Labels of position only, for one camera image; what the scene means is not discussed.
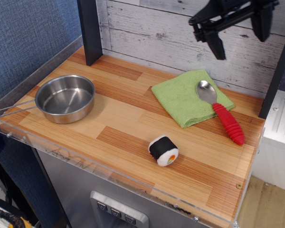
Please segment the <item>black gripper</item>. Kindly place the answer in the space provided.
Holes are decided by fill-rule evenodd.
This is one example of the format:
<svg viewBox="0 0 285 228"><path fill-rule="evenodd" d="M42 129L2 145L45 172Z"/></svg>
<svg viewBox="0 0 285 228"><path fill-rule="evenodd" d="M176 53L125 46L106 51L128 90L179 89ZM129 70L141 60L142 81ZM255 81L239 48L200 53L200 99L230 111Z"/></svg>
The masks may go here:
<svg viewBox="0 0 285 228"><path fill-rule="evenodd" d="M246 19L251 19L254 34L265 42L270 36L273 10L277 0L210 0L190 18L197 41L207 42L217 60L225 60L223 42L219 31Z"/></svg>

